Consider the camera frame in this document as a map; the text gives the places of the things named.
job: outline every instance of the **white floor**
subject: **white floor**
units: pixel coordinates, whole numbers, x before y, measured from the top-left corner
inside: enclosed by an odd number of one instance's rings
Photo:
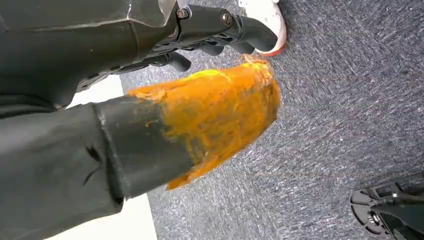
[[[77,93],[70,106],[104,102],[124,95],[121,80],[111,75]],[[147,194],[125,202],[121,213],[95,219],[48,240],[156,240],[155,225]]]

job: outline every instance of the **black bracket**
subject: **black bracket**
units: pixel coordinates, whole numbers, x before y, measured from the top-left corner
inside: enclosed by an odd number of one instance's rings
[[[350,207],[374,235],[424,240],[424,172],[357,190]]]

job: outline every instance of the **screw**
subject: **screw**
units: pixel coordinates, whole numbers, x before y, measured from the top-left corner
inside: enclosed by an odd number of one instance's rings
[[[187,9],[185,9],[185,8],[181,8],[181,9],[178,9],[178,10],[176,11],[176,16],[177,16],[179,19],[188,19],[188,18],[189,18],[189,16],[190,16],[190,14],[189,14],[189,11],[187,11]]]
[[[221,19],[222,19],[222,22],[227,26],[230,26],[231,23],[233,22],[233,18],[231,17],[231,14],[227,11],[224,11],[221,14]]]

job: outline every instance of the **gray carpet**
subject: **gray carpet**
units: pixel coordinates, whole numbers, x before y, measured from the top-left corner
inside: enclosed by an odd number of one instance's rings
[[[241,13],[236,0],[192,0]],[[368,239],[354,189],[423,170],[423,0],[281,0],[288,48],[270,59],[278,120],[194,183],[148,194],[159,239]],[[183,53],[191,72],[240,56]],[[122,75],[126,90],[179,78]]]

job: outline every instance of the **shoe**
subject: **shoe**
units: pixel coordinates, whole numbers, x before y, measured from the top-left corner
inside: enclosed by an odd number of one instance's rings
[[[283,15],[277,3],[280,0],[239,0],[238,5],[246,10],[249,18],[256,19],[267,26],[278,37],[271,51],[256,51],[265,57],[275,56],[286,47],[287,30]]]

